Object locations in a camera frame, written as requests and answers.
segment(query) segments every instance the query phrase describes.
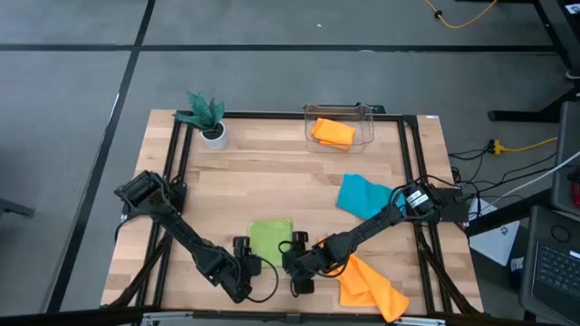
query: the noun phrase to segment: laptop keyboard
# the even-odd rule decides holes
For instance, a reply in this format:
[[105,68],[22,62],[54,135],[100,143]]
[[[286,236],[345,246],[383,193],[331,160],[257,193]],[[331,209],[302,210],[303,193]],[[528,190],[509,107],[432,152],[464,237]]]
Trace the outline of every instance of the laptop keyboard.
[[541,243],[538,255],[536,280],[580,299],[580,258]]

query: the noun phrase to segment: white pot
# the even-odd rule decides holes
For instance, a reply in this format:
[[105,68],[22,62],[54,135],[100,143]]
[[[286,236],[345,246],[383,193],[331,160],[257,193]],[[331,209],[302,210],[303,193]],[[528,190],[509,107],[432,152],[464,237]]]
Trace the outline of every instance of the white pot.
[[201,131],[199,132],[201,138],[203,138],[203,140],[206,142],[206,146],[208,146],[209,149],[223,149],[227,146],[226,125],[222,121],[220,121],[219,124],[222,125],[222,127],[224,127],[224,132],[222,132],[221,136],[219,136],[216,139],[207,139],[203,135],[203,132]]

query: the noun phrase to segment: green leaves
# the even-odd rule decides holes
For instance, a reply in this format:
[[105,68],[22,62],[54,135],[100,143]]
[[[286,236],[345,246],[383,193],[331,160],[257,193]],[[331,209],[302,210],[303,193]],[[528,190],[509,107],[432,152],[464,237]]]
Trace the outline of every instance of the green leaves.
[[193,115],[181,113],[175,114],[175,119],[190,124],[201,131],[213,131],[218,129],[219,121],[224,117],[224,102],[216,104],[215,99],[208,103],[201,93],[188,91],[189,106]]

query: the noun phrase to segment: artificial plant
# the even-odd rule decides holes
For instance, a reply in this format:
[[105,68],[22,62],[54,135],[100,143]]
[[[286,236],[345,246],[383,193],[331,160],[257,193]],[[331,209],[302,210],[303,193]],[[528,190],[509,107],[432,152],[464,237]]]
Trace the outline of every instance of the artificial plant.
[[200,93],[188,91],[189,106],[192,115],[181,113],[175,114],[175,119],[199,129],[208,139],[215,139],[221,136],[223,128],[219,121],[224,117],[224,102],[216,104],[215,99],[211,99],[209,104]]

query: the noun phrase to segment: yellow cable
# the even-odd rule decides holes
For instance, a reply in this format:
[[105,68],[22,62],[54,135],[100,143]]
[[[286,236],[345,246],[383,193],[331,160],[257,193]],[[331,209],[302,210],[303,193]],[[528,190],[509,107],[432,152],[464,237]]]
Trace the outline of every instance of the yellow cable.
[[555,141],[556,139],[558,139],[558,137],[554,137],[554,138],[551,138],[551,139],[546,139],[544,141],[538,142],[537,144],[530,145],[530,146],[525,146],[525,147],[523,147],[521,149],[506,149],[505,147],[502,146],[501,147],[501,151],[519,152],[519,151],[524,151],[524,150],[528,150],[528,149],[535,149],[536,147],[540,147],[540,146],[545,145],[545,144],[547,144],[549,142]]
[[[435,8],[435,6],[429,1],[429,0],[423,0],[425,1],[425,3],[427,3],[427,5],[429,5],[429,7],[431,7],[431,9],[433,10],[433,13],[437,13],[437,8]],[[461,25],[452,25],[449,24],[445,21],[445,19],[443,19],[443,14],[439,14],[437,15],[437,17],[441,20],[441,22],[446,25],[448,28],[453,28],[453,29],[459,29],[459,28],[463,28],[469,24],[474,23],[475,21],[477,21],[479,18],[481,18],[481,16],[483,16],[484,14],[486,14],[486,12],[491,9],[492,6],[494,6],[496,3],[498,2],[498,0],[493,0],[493,2],[491,4],[488,5],[487,8],[485,8],[481,13],[479,13],[477,16],[473,17],[473,19],[471,19],[470,21],[461,24]]]

